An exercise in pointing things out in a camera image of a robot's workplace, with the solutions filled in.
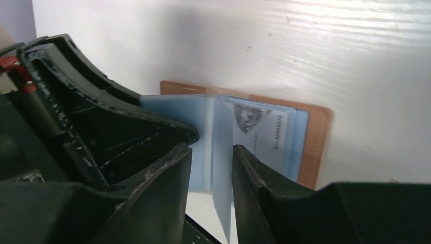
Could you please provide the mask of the brown leather card holder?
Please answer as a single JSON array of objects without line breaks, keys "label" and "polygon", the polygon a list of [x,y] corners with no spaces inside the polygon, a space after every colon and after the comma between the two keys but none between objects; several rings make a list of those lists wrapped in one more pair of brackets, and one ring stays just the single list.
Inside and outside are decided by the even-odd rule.
[{"label": "brown leather card holder", "polygon": [[208,217],[198,209],[194,196],[210,198],[209,211],[216,214],[218,229],[211,235],[224,243],[236,243],[232,192],[233,111],[225,103],[262,107],[288,114],[285,159],[278,173],[314,189],[326,137],[332,121],[329,108],[250,95],[234,90],[161,81],[160,94],[142,96],[143,108],[194,125],[199,140],[192,144],[193,156],[186,213],[208,229]]}]

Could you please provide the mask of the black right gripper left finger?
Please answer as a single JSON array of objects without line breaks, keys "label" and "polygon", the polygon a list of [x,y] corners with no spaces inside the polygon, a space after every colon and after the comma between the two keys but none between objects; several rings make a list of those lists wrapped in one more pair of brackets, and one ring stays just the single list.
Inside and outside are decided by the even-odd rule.
[{"label": "black right gripper left finger", "polygon": [[179,144],[107,191],[3,182],[1,243],[181,243],[191,162]]}]

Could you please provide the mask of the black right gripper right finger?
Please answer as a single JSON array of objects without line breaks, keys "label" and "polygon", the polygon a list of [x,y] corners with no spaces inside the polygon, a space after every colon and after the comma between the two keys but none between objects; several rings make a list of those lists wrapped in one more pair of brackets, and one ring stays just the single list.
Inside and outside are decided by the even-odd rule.
[{"label": "black right gripper right finger", "polygon": [[312,190],[235,145],[239,243],[430,243],[430,185],[336,182]]}]

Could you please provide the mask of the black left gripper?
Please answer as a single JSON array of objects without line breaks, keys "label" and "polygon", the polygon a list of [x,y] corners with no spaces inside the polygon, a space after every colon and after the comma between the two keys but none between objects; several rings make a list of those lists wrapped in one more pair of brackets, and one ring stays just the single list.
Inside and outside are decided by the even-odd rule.
[{"label": "black left gripper", "polygon": [[17,87],[1,95],[1,127],[47,180],[105,189],[199,139],[195,126],[140,107],[68,34],[2,48],[1,71]]}]

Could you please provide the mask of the white silver credit card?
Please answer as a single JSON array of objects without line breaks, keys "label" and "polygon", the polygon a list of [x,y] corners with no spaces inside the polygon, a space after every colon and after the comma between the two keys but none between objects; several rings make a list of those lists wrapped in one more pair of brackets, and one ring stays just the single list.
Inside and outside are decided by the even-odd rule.
[{"label": "white silver credit card", "polygon": [[289,117],[286,112],[225,103],[233,111],[233,143],[243,145],[262,163],[283,169]]}]

